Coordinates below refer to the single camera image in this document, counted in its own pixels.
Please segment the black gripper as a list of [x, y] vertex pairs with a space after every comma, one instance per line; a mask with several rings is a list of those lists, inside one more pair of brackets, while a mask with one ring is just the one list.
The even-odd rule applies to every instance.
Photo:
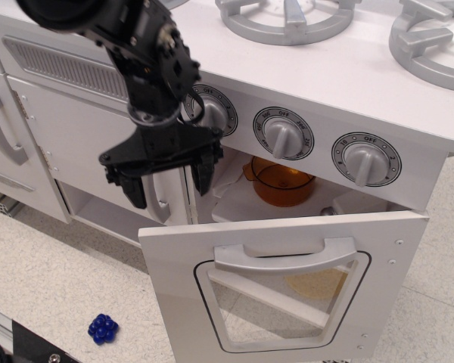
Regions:
[[181, 166], [189, 166], [201, 196], [212, 185], [215, 165], [223, 158], [223, 131], [215, 127], [187, 125], [178, 121], [166, 127], [137, 127], [122, 143], [105, 151], [99, 163], [107, 180], [120, 184], [129, 202], [146, 209], [141, 178]]

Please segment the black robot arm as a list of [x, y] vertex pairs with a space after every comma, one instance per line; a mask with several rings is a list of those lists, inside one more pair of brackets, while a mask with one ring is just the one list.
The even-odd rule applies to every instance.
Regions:
[[129, 118], [136, 130], [105, 151], [99, 162], [107, 181], [120, 186], [133, 206], [148, 205], [142, 177], [190, 166], [199, 194], [211, 187], [223, 156], [216, 127], [199, 126], [200, 112], [186, 121], [182, 102], [194, 96], [200, 64], [171, 13], [159, 1], [20, 1], [21, 10], [43, 28], [75, 33], [105, 47], [126, 84]]

